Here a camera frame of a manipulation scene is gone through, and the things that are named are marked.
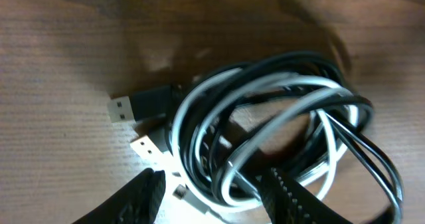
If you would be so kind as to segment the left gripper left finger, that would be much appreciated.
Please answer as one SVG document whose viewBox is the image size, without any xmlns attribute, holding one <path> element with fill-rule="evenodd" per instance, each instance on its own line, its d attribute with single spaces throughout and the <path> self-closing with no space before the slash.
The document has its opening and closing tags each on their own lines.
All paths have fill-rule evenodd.
<svg viewBox="0 0 425 224">
<path fill-rule="evenodd" d="M 153 224 L 165 188 L 165 172 L 147 168 L 73 224 Z"/>
</svg>

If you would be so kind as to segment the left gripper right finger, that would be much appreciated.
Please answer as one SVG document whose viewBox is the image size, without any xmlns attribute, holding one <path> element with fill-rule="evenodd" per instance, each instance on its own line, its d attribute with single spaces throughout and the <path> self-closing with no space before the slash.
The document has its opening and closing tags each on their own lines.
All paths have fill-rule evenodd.
<svg viewBox="0 0 425 224">
<path fill-rule="evenodd" d="M 351 224 L 280 169 L 263 173 L 257 190 L 273 224 Z"/>
</svg>

